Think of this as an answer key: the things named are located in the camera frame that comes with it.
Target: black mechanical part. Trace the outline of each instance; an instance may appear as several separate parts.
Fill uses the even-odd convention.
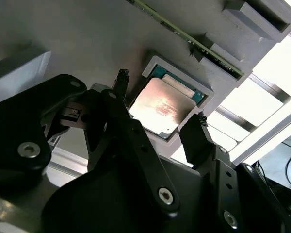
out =
[[[261,176],[247,164],[236,168],[244,223],[251,232],[291,233],[291,217]]]
[[[114,90],[85,91],[76,78],[60,75],[0,103],[5,189],[3,181],[17,174],[38,177],[50,160],[50,142],[69,127],[84,129],[89,172],[49,199],[44,232],[291,233],[291,219],[269,187],[251,166],[230,162],[204,116],[193,115],[180,131],[193,169],[157,156],[123,103],[127,83],[122,70]],[[24,201],[21,193],[11,200]]]
[[[0,184],[26,184],[16,181],[43,173],[51,158],[49,116],[85,90],[81,81],[62,74],[0,102]]]
[[[94,92],[94,90],[91,90],[93,96],[97,94]],[[97,122],[95,116],[91,115],[88,123],[89,128],[86,130],[85,136],[87,137],[87,142],[90,144],[89,170],[91,171],[82,177],[84,177],[83,179],[86,179],[85,177],[88,176],[91,177],[90,180],[92,180],[92,182],[87,185],[86,189],[96,190],[95,192],[97,192],[97,194],[93,192],[91,193],[93,197],[99,195],[101,197],[109,197],[109,202],[113,200],[114,197],[110,197],[111,194],[109,193],[104,193],[104,189],[96,189],[96,180],[97,176],[102,176],[101,172],[109,174],[108,169],[111,169],[110,166],[114,168],[113,171],[111,170],[111,174],[112,176],[116,175],[116,179],[115,181],[109,180],[106,186],[112,185],[113,182],[116,182],[113,186],[117,187],[117,190],[112,191],[112,195],[117,193],[117,196],[119,197],[127,196],[124,200],[121,200],[121,202],[126,206],[128,211],[126,212],[129,215],[129,221],[125,222],[124,219],[121,219],[120,226],[117,225],[116,228],[113,229],[114,231],[115,229],[128,231],[129,225],[134,229],[132,232],[144,231],[152,225],[149,225],[148,221],[153,221],[153,224],[157,225],[158,223],[164,223],[168,219],[175,218],[180,206],[179,197],[141,123],[130,118],[123,100],[112,90],[102,91],[99,94],[98,100],[102,102],[101,106],[103,106],[103,108],[101,108],[100,112],[105,116],[105,121]],[[94,134],[91,131],[94,131],[95,129],[98,129],[98,133],[102,135],[99,142],[89,141],[88,138],[88,135]],[[83,179],[72,181],[65,187],[61,188],[50,199],[43,215],[45,227],[50,226],[51,221],[58,221],[61,222],[61,224],[58,225],[59,228],[56,228],[55,231],[64,231],[66,228],[62,227],[64,222],[67,225],[67,218],[74,216],[75,213],[87,214],[86,211],[81,209],[81,205],[80,209],[75,209],[76,206],[72,208],[70,203],[64,201],[64,198],[70,199],[73,197],[88,201],[86,198],[82,197],[82,185],[79,186],[82,184]],[[69,191],[65,191],[65,188],[68,189],[67,187],[71,187]],[[168,192],[160,193],[161,190],[168,190]],[[99,198],[92,201],[97,201],[97,203],[95,203],[95,207],[97,208],[95,214],[98,217],[101,215],[103,209],[106,208],[105,202],[101,202],[101,199]],[[102,203],[104,205],[99,209],[98,206]],[[122,211],[122,207],[119,210],[116,209],[117,206],[114,208],[113,211],[117,214]],[[142,209],[144,212],[143,217],[135,215],[135,211],[137,211],[136,208]],[[144,222],[141,224],[140,222],[137,224],[137,227],[134,224],[131,224],[131,220],[136,220],[135,218],[141,218],[142,221],[147,219],[147,223]],[[109,221],[109,218],[104,218],[100,222],[103,223],[104,221]],[[105,222],[103,225],[105,227],[100,223],[94,224],[91,226],[91,230],[110,230],[110,224]],[[67,227],[67,229],[76,229],[76,226],[69,224],[65,227]],[[52,229],[47,228],[46,232],[51,232],[51,230]]]

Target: bolt head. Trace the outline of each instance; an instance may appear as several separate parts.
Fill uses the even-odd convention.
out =
[[[229,211],[224,211],[223,213],[224,220],[227,222],[227,224],[233,228],[237,229],[237,221],[235,217],[229,212]]]
[[[171,205],[174,202],[174,197],[167,188],[159,189],[159,197],[166,205]]]
[[[41,149],[34,142],[24,142],[18,146],[17,152],[21,157],[32,159],[40,154]]]
[[[225,148],[223,148],[223,147],[219,147],[219,148],[220,148],[220,151],[222,151],[224,154],[227,153],[227,150]]]
[[[112,93],[112,92],[109,92],[109,96],[114,98],[114,99],[116,99],[116,95],[114,93]]]
[[[75,87],[79,87],[80,86],[80,84],[78,82],[76,82],[76,81],[71,81],[70,84],[75,86]]]
[[[253,168],[252,168],[251,166],[249,166],[249,165],[245,165],[245,167],[246,167],[246,169],[247,169],[248,171],[250,171],[251,173],[254,172],[254,170],[253,170]]]

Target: screw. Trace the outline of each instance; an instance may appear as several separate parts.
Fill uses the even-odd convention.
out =
[[[109,96],[111,96],[112,98],[116,99],[116,95],[113,94],[112,92],[109,92]]]
[[[171,205],[174,201],[172,193],[167,188],[159,189],[159,197],[166,205]]]
[[[76,82],[76,81],[71,81],[70,84],[73,85],[73,86],[76,86],[76,87],[80,86],[80,84],[78,82]]]
[[[231,228],[237,229],[237,221],[235,217],[228,211],[224,211],[223,213],[224,220],[230,225]]]
[[[226,154],[227,153],[227,150],[226,149],[224,149],[223,147],[219,147],[220,148],[220,151],[222,151],[224,154]]]
[[[17,152],[24,158],[35,158],[40,154],[40,147],[33,142],[24,142],[17,148]]]
[[[249,166],[249,165],[246,165],[246,169],[248,169],[251,173],[254,172],[253,168],[251,166]]]

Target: white panel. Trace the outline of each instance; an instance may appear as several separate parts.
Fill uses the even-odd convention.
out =
[[[291,96],[291,37],[287,36],[253,69],[253,73],[266,79]]]
[[[239,142],[243,141],[250,134],[250,132],[218,112],[211,113],[207,123]]]
[[[221,106],[259,126],[282,106],[282,102],[251,79],[246,79],[239,88],[226,97]]]
[[[208,126],[207,129],[210,133],[212,140],[216,144],[224,147],[227,151],[230,151],[231,149],[233,149],[237,145],[237,142],[234,139],[232,139],[229,136],[225,135],[224,133],[218,131],[214,127]]]

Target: gray surface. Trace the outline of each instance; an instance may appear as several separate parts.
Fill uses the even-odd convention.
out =
[[[146,0],[148,5],[193,36],[207,37],[234,56],[242,70],[252,70],[275,44],[242,30],[221,12],[225,0]],[[120,68],[128,68],[129,93],[140,80],[149,50],[159,54],[212,87],[209,115],[235,85],[198,64],[189,46],[125,0],[2,0],[0,59],[30,42],[52,51],[46,78],[74,75],[90,87],[112,86]],[[67,136],[59,146],[80,156],[83,138]]]
[[[291,136],[284,142],[291,145]],[[266,177],[291,189],[291,185],[285,177],[285,165],[290,157],[291,148],[284,144],[279,144],[271,152],[261,158],[260,163],[265,171]],[[288,177],[291,180],[291,162],[288,167]]]
[[[40,83],[51,52],[35,46],[0,61],[0,102]]]

